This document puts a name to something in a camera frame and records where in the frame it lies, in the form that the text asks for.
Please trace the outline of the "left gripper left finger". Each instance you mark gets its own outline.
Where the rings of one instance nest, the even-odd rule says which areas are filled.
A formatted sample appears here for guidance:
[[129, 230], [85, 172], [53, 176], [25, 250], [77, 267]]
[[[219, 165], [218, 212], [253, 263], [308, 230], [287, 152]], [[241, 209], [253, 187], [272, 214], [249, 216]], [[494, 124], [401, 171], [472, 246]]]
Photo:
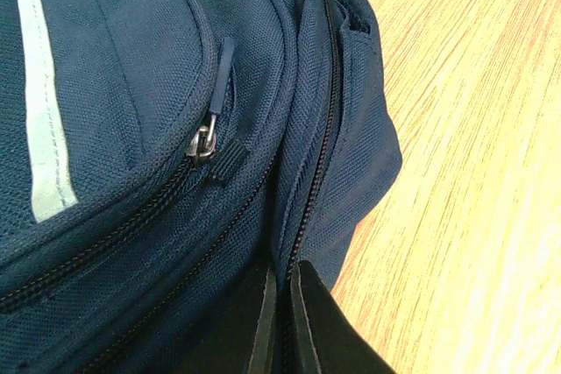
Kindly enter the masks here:
[[276, 336], [276, 278], [268, 266], [247, 273], [220, 320], [179, 373], [270, 373]]

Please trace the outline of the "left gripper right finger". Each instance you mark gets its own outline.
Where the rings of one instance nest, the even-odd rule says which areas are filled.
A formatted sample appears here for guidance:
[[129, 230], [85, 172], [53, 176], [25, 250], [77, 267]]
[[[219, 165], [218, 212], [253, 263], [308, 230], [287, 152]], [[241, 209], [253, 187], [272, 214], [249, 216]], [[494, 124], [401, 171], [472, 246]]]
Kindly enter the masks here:
[[290, 373], [394, 371], [348, 322], [309, 261], [301, 261], [292, 272], [290, 306]]

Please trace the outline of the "navy blue student backpack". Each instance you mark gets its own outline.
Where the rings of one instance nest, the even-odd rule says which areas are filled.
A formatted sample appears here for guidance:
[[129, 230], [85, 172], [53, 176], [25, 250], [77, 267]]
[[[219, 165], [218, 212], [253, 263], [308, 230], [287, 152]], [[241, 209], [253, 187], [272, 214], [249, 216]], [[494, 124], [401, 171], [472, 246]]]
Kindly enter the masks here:
[[1, 0], [1, 370], [179, 373], [247, 273], [329, 291], [401, 151], [367, 0]]

